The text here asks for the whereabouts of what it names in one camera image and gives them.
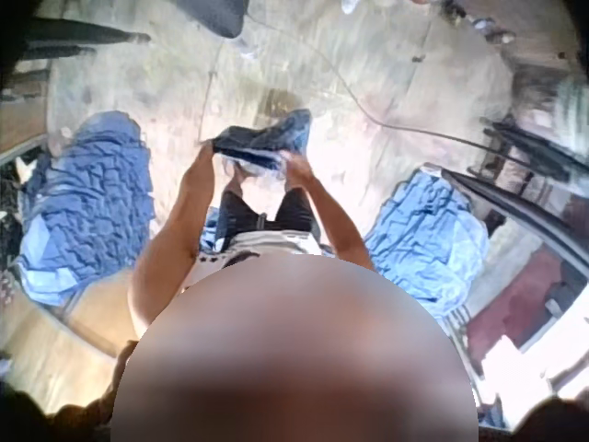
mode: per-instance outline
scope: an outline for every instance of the crumpled fabric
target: crumpled fabric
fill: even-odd
[[[464,303],[489,249],[467,198],[422,171],[383,204],[364,242],[376,270],[436,319]]]
[[[59,158],[45,154],[20,195],[25,292],[60,306],[89,284],[133,266],[155,217],[149,150],[126,114],[97,114]]]
[[[293,110],[267,129],[228,127],[213,139],[213,151],[261,169],[282,171],[283,160],[279,152],[287,150],[304,155],[310,128],[311,112]]]

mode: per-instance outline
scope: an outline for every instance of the black metal bar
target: black metal bar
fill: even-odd
[[[484,181],[450,170],[443,170],[442,176],[487,201],[500,214],[511,217],[522,227],[537,234],[564,260],[568,261],[585,277],[589,277],[587,241],[579,237],[556,216],[517,195]]]
[[[149,35],[108,28],[81,21],[35,17],[30,21],[25,40],[30,48],[76,46],[123,42],[148,42]]]

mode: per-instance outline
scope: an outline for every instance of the wire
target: wire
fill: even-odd
[[[213,68],[209,71],[209,83],[206,86],[204,92],[204,100],[202,101],[201,111],[201,124],[199,125],[199,143],[202,141],[202,124],[204,123],[204,113],[206,112],[206,106],[209,102],[209,94],[211,93],[211,85],[213,84],[213,78],[217,75],[217,65],[219,64],[219,57],[221,56],[221,50],[223,49],[223,43],[219,45],[216,55],[214,56]]]
[[[532,170],[532,171],[536,172],[532,168],[532,166],[530,164],[522,161],[521,159],[510,157],[509,155],[504,154],[502,152],[497,152],[497,151],[491,149],[490,147],[486,147],[485,145],[480,145],[478,143],[474,143],[472,141],[465,140],[463,138],[458,138],[458,137],[452,136],[452,135],[440,134],[440,133],[437,133],[437,132],[434,132],[434,131],[428,131],[428,130],[425,130],[425,129],[417,129],[417,128],[414,128],[414,127],[399,126],[399,125],[396,125],[396,124],[389,124],[389,123],[386,123],[386,122],[381,122],[376,117],[374,117],[368,110],[366,110],[364,108],[364,106],[362,105],[362,103],[360,102],[360,100],[352,92],[352,89],[350,88],[350,86],[348,85],[348,83],[346,82],[346,80],[343,78],[343,76],[341,76],[340,71],[338,71],[338,69],[336,68],[336,66],[329,60],[329,58],[323,52],[321,52],[319,49],[317,49],[313,45],[307,43],[306,41],[304,41],[302,39],[299,39],[299,38],[297,38],[294,35],[289,34],[288,32],[285,32],[285,31],[283,31],[281,29],[277,29],[274,26],[271,26],[271,25],[269,25],[267,23],[264,23],[263,21],[257,20],[256,18],[252,17],[250,14],[248,14],[248,17],[251,19],[251,21],[253,21],[254,23],[259,24],[260,26],[263,26],[263,27],[265,27],[267,29],[273,30],[273,31],[278,32],[280,34],[283,34],[284,36],[288,37],[291,40],[294,40],[294,41],[297,41],[299,43],[304,44],[307,48],[309,48],[311,51],[313,51],[319,57],[321,57],[323,59],[323,61],[329,65],[329,68],[333,71],[333,73],[336,75],[336,77],[341,81],[341,83],[343,84],[344,88],[348,92],[348,95],[350,95],[350,98],[352,98],[353,102],[356,104],[356,106],[358,107],[358,109],[360,109],[360,111],[362,111],[362,113],[366,116],[366,118],[368,120],[370,120],[372,123],[376,124],[377,126],[384,127],[385,129],[389,129],[391,131],[409,132],[409,133],[414,133],[414,134],[430,135],[430,136],[435,136],[437,138],[444,138],[446,140],[450,140],[450,141],[454,141],[454,142],[457,142],[457,143],[461,143],[463,145],[470,145],[471,147],[476,147],[477,149],[484,150],[485,152],[489,152],[491,154],[494,154],[497,157],[501,157],[501,158],[504,158],[506,160],[512,161],[515,164],[517,164],[517,165],[519,165],[519,166],[521,166],[521,167],[523,167],[525,169]]]

